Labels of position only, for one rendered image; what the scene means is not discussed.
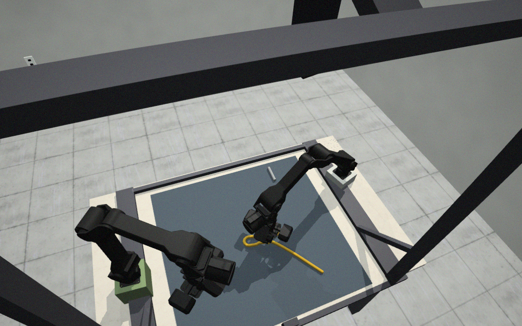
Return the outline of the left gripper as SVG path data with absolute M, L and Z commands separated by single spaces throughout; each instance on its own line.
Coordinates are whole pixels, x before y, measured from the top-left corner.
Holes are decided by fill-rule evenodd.
M 224 257 L 223 250 L 217 248 L 216 246 L 213 255 L 220 258 Z M 181 311 L 184 314 L 190 314 L 191 309 L 194 307 L 196 302 L 195 298 L 199 298 L 203 291 L 196 289 L 197 283 L 201 280 L 202 277 L 188 277 L 183 272 L 183 269 L 180 270 L 180 272 L 183 273 L 183 278 L 185 281 L 180 287 L 181 290 L 175 289 L 168 301 L 169 305 L 173 306 L 175 309 Z

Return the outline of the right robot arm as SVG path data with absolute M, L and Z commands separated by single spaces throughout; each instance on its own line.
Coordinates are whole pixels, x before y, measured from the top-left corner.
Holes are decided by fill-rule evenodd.
M 267 221 L 271 222 L 277 219 L 277 213 L 285 202 L 287 193 L 309 169 L 324 168 L 334 163 L 338 167 L 332 170 L 332 172 L 344 180 L 352 174 L 351 171 L 354 171 L 357 166 L 356 159 L 346 153 L 346 151 L 331 152 L 321 143 L 308 147 L 307 151 L 299 157 L 298 162 L 276 185 L 267 188 L 260 194 L 253 206 L 256 212 L 243 221 L 245 229 L 251 235 L 254 234 L 254 238 L 261 243 L 268 244 L 273 241 L 273 227 L 265 224 Z

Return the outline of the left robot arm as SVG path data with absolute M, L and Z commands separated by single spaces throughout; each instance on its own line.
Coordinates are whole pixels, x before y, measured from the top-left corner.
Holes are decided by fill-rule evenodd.
M 107 204 L 91 206 L 75 232 L 82 240 L 100 243 L 97 245 L 111 261 L 108 277 L 120 282 L 121 288 L 140 283 L 141 258 L 134 251 L 125 250 L 115 233 L 161 250 L 186 276 L 202 277 L 196 289 L 212 297 L 219 296 L 230 285 L 235 271 L 236 262 L 214 256 L 215 246 L 196 232 L 164 230 Z

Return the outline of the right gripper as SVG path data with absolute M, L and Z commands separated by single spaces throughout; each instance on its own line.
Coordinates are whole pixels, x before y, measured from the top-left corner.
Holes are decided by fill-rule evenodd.
M 244 220 L 247 217 L 251 216 L 254 212 L 256 212 L 256 211 L 253 209 L 249 209 L 248 213 L 244 217 Z M 271 222 L 266 222 L 266 225 L 271 225 L 273 227 L 272 235 L 274 236 L 274 238 L 277 237 L 277 235 L 278 235 L 279 240 L 282 240 L 285 243 L 288 242 L 290 235 L 293 231 L 293 227 L 291 227 L 290 225 L 284 224 L 283 227 L 281 228 L 281 224 L 277 223 L 276 220 L 271 221 Z M 278 234 L 278 232 L 279 232 L 279 234 Z

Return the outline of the blue-grey mat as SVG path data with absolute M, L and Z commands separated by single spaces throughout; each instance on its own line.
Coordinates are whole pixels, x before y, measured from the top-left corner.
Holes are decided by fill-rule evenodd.
M 293 227 L 287 243 L 245 246 L 244 217 L 260 194 L 298 162 L 296 156 L 151 196 L 157 227 L 196 232 L 236 262 L 232 282 L 218 297 L 202 291 L 177 326 L 275 326 L 372 284 L 307 174 L 287 193 L 277 223 Z M 269 170 L 273 172 L 273 181 Z

